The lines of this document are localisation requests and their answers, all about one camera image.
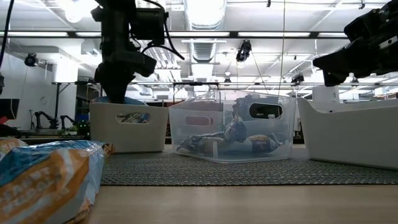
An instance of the black cable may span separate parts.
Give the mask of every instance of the black cable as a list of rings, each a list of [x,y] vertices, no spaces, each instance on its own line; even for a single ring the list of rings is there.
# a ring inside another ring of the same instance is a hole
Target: black cable
[[[4,35],[2,37],[2,43],[1,43],[0,68],[1,68],[1,65],[2,65],[2,60],[4,58],[4,53],[6,52],[6,43],[7,43],[7,38],[8,38],[8,30],[9,30],[9,26],[10,26],[12,8],[14,7],[14,1],[15,0],[10,0],[10,5],[8,6],[7,18],[6,18],[6,27],[4,28]]]
[[[166,10],[164,9],[164,7],[163,7],[161,4],[157,3],[157,2],[154,2],[154,1],[151,1],[151,0],[144,0],[144,1],[145,1],[145,2],[148,2],[148,3],[151,3],[151,4],[154,4],[155,6],[157,6],[157,7],[161,8],[161,9],[163,9],[163,11],[166,11]],[[147,50],[147,49],[149,49],[149,48],[151,48],[151,47],[160,47],[160,48],[163,48],[163,49],[166,49],[166,50],[171,51],[172,53],[174,53],[175,55],[177,55],[181,60],[185,60],[185,58],[175,49],[175,47],[174,47],[174,45],[173,45],[172,39],[170,38],[170,34],[169,34],[169,28],[167,28],[167,24],[166,24],[166,20],[165,20],[165,19],[164,19],[164,21],[163,21],[163,24],[164,24],[164,29],[165,29],[165,31],[166,31],[167,40],[169,41],[169,44],[170,44],[171,49],[168,48],[168,47],[164,47],[164,46],[148,46],[148,47],[144,48],[144,50],[142,51],[142,53],[144,53],[145,50]]]

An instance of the security camera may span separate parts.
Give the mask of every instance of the security camera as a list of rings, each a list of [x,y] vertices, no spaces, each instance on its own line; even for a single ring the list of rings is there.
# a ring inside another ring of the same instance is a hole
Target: security camera
[[[28,67],[36,67],[39,64],[35,53],[29,53],[25,58],[25,65]]]

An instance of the chip bag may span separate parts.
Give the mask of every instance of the chip bag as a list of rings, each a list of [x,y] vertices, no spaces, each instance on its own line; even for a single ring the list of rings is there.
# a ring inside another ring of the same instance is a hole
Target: chip bag
[[[113,151],[96,141],[11,149],[0,161],[0,223],[76,223],[85,218],[100,189],[105,157]]]

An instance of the bin handle cutout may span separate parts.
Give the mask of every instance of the bin handle cutout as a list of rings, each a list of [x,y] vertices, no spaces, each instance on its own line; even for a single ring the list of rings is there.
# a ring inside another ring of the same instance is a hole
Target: bin handle cutout
[[[116,115],[116,121],[121,124],[149,124],[150,114],[141,112],[122,113]]]
[[[185,124],[190,126],[210,126],[214,124],[214,119],[204,116],[186,116]]]
[[[281,105],[266,103],[252,103],[249,107],[249,114],[255,119],[280,119],[283,108]]]

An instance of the ceiling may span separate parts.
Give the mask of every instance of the ceiling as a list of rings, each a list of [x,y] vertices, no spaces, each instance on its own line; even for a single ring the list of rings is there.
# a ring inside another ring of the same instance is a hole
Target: ceiling
[[[77,9],[83,18],[76,23],[69,22],[66,18],[68,15],[65,15],[63,6],[66,1],[71,0],[16,0],[12,12],[11,30],[100,30],[100,24],[90,16],[90,10],[95,7],[94,0],[77,1],[81,4]],[[267,1],[227,0],[222,29],[281,32],[285,27],[286,31],[342,32],[353,19],[372,8],[382,7],[387,2],[389,1],[367,0],[366,7],[360,10],[360,0],[286,0],[285,2],[272,0],[271,7],[266,7]],[[9,0],[0,2],[2,24],[5,22],[8,4]],[[163,0],[163,4],[170,13],[169,29],[186,30],[183,1],[166,0],[164,2]],[[175,57],[181,68],[181,77],[187,78],[192,73],[191,63],[194,61],[190,59],[188,44],[182,43],[182,40],[186,39],[173,39],[173,43],[176,49],[187,58],[183,62]],[[86,52],[73,48],[73,46],[80,46],[83,41],[81,39],[11,39],[11,43],[19,46],[57,46],[80,60],[80,63],[92,68],[92,70],[81,71],[81,74],[93,76],[92,71],[101,59],[99,56],[88,55]],[[99,39],[87,41],[92,42],[94,48],[99,48]],[[348,43],[348,40],[344,39],[251,39],[252,54],[243,68],[237,68],[235,56],[242,41],[242,39],[225,39],[225,43],[217,45],[216,56],[212,61],[214,64],[212,75],[219,77],[220,81],[225,77],[225,72],[230,72],[231,77],[237,77],[234,80],[238,82],[261,81],[260,75],[269,82],[279,82],[281,76],[289,82],[289,77],[295,72],[294,68],[303,72],[308,79],[319,80],[317,78],[322,78],[322,74],[313,74],[309,59],[314,55],[331,53]]]

